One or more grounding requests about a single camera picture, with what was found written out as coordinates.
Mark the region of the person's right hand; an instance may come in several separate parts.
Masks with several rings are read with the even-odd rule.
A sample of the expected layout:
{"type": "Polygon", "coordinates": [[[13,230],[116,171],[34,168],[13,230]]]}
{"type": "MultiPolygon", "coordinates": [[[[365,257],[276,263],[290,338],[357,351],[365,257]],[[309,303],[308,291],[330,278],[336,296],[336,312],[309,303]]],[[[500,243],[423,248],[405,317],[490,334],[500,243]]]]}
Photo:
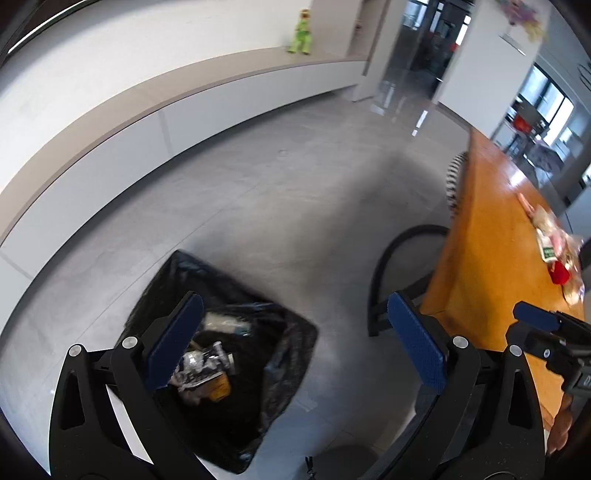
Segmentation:
{"type": "Polygon", "coordinates": [[[561,450],[567,443],[568,434],[573,425],[572,402],[572,395],[563,395],[559,412],[554,419],[554,424],[548,436],[547,456],[551,456],[553,453],[561,450]]]}

